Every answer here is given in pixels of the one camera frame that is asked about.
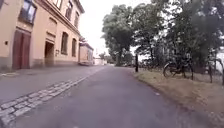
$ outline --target yellow building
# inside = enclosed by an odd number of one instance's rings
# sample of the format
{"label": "yellow building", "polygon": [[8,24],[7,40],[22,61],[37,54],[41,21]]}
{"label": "yellow building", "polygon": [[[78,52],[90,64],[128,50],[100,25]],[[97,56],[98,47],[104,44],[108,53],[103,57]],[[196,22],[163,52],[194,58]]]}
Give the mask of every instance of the yellow building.
{"label": "yellow building", "polygon": [[79,64],[93,65],[93,48],[88,43],[80,43],[79,52]]}
{"label": "yellow building", "polygon": [[0,2],[0,68],[77,64],[82,13],[79,0]]}

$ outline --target asphalt road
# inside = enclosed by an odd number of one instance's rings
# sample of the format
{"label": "asphalt road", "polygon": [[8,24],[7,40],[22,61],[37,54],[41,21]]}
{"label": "asphalt road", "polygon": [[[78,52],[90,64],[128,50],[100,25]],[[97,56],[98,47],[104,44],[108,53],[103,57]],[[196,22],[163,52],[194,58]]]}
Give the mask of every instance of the asphalt road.
{"label": "asphalt road", "polygon": [[19,117],[11,128],[212,128],[139,82],[130,69],[106,67]]}

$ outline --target wooden door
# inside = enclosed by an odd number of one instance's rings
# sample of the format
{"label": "wooden door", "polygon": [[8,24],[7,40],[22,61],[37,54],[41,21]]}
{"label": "wooden door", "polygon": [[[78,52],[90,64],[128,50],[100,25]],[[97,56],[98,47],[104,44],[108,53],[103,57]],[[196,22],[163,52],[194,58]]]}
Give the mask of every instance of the wooden door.
{"label": "wooden door", "polygon": [[13,44],[13,69],[30,68],[30,39],[30,34],[16,30]]}
{"label": "wooden door", "polygon": [[16,30],[13,43],[13,69],[21,69],[21,49],[23,34]]}
{"label": "wooden door", "polygon": [[30,68],[30,38],[28,34],[23,34],[22,48],[22,68]]}

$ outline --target doorway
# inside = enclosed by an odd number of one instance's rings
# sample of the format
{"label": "doorway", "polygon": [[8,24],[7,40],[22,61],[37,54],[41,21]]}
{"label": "doorway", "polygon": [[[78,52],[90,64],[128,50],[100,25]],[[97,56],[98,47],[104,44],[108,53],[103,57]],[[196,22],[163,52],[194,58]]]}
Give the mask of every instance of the doorway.
{"label": "doorway", "polygon": [[53,66],[54,64],[54,44],[45,43],[45,66]]}
{"label": "doorway", "polygon": [[30,39],[31,34],[16,30],[13,43],[13,69],[30,68]]}

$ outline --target sidewalk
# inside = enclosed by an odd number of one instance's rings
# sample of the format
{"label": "sidewalk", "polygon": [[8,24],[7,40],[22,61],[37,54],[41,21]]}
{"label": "sidewalk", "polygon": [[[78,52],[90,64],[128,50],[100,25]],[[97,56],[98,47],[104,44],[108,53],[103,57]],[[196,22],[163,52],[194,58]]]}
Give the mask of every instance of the sidewalk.
{"label": "sidewalk", "polygon": [[43,69],[18,70],[0,75],[0,104],[20,96],[44,89],[52,84],[79,80],[98,70],[92,67],[53,67]]}

